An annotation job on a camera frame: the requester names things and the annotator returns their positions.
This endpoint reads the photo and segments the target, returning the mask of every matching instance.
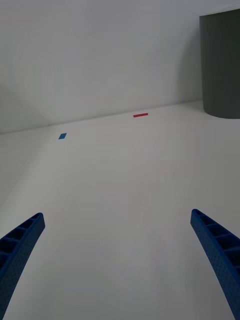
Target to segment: white floor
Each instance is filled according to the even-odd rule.
[[[240,120],[201,106],[0,135],[0,237],[46,223],[4,320],[233,319],[190,217],[240,236]]]

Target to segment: gray cylinder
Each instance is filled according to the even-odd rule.
[[[204,110],[240,119],[240,9],[200,17]]]

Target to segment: gray pillar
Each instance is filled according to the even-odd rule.
[[[240,9],[200,17],[203,107],[240,119]]]

